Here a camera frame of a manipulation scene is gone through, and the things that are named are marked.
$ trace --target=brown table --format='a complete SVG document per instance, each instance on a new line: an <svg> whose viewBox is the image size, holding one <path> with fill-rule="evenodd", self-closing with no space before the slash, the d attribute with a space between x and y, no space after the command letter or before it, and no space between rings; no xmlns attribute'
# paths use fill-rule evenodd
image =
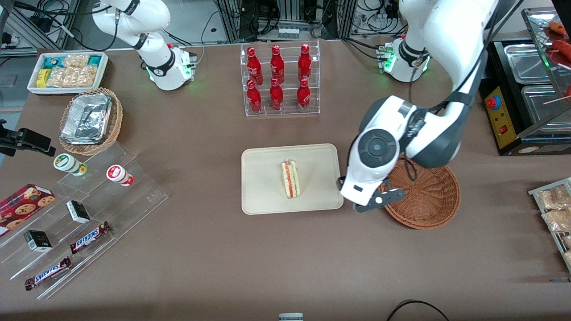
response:
<svg viewBox="0 0 571 321"><path fill-rule="evenodd" d="M571 284L527 191L570 176L566 156L499 157L481 100L450 164L462 191L458 214L417 231L385 211L248 216L240 209L240 156L254 147L332 143L344 164L370 104L408 86L340 41L322 41L321 114L246 119L239 46L208 47L196 81L160 91L135 51L110 51L106 87L123 103L119 141L171 194L121 241L51 299L37 301L0 272L8 320L384 320L404 299L435 304L452 320L569 320ZM413 102L449 92L431 62ZM70 97L30 95L20 121L51 137ZM0 195L62 177L51 159L19 151L0 168ZM408 306L394 320L438 319Z"/></svg>

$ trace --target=white robotic arm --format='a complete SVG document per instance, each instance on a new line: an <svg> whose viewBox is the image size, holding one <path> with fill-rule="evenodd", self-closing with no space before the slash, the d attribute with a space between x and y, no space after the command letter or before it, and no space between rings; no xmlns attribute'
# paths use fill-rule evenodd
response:
<svg viewBox="0 0 571 321"><path fill-rule="evenodd" d="M93 20L103 32L117 36L141 56L151 80L162 90L174 90L194 79L196 56L170 48L158 33L171 22L171 14L161 0L106 0L96 3Z"/></svg>
<svg viewBox="0 0 571 321"><path fill-rule="evenodd" d="M397 51L389 62L391 75L401 81L415 80L430 53L451 76L453 91L442 105L444 112L440 116L395 96L371 106L350 148L347 176L340 179L341 194L356 203L357 211L404 198L404 192L398 189L379 191L401 152L425 168L446 165L456 156L485 67L483 32L497 3L400 1L409 30L404 40L393 43Z"/></svg>

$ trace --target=sausage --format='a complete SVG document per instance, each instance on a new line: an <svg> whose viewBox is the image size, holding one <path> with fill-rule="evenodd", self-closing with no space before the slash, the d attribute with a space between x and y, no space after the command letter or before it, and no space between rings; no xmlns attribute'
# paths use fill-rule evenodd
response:
<svg viewBox="0 0 571 321"><path fill-rule="evenodd" d="M561 54L571 61L571 45L563 40L555 40L551 45L555 50L559 50Z"/></svg>
<svg viewBox="0 0 571 321"><path fill-rule="evenodd" d="M551 31L557 32L558 34L568 37L569 35L567 35L567 30L565 30L565 26L563 26L561 24L561 22L557 22L557 21L550 21L549 22L549 28L551 29Z"/></svg>

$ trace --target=round woven basket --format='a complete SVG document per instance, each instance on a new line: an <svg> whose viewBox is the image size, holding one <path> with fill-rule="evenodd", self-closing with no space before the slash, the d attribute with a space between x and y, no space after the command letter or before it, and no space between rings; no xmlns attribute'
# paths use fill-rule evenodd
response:
<svg viewBox="0 0 571 321"><path fill-rule="evenodd" d="M62 144L63 148L74 154L81 154L84 156L92 156L98 151L107 148L113 142L117 140L119 136L119 132L121 131L121 121L123 120L123 107L121 106L121 102L117 98L117 96L109 89L106 88L97 88L90 91L86 91L84 93L79 94L78 96L87 96L87 95L95 95L95 94L106 94L111 97L113 100L113 104L111 106L111 115L109 116L109 123L107 125L107 138L105 141L99 145L72 145L64 142L61 138L59 142ZM71 107L71 101L67 104L66 111L63 112L62 121L59 123L59 129L63 130L63 125L66 123L67 113L69 113Z"/></svg>
<svg viewBox="0 0 571 321"><path fill-rule="evenodd" d="M411 160L417 175L411 181L405 162L400 160L389 175L391 188L405 192L405 198L388 204L385 209L402 224L427 230L448 223L460 205L460 187L448 166L423 168Z"/></svg>

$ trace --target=cookie box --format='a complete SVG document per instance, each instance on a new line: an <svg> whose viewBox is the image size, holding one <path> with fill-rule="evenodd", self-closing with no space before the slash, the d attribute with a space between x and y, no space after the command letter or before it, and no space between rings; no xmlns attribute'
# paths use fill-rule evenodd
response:
<svg viewBox="0 0 571 321"><path fill-rule="evenodd" d="M0 202L0 236L34 215L55 200L45 188L28 184Z"/></svg>

